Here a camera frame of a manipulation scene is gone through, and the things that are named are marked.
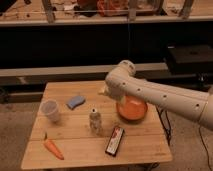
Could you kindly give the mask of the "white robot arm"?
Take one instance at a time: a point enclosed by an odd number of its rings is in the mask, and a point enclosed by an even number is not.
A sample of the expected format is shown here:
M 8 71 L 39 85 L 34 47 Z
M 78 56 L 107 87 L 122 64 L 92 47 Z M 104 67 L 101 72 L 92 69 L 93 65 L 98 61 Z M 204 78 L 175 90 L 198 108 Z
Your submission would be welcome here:
M 135 65 L 122 60 L 106 75 L 100 93 L 116 101 L 134 96 L 213 131 L 213 87 L 202 92 L 137 79 L 135 73 Z

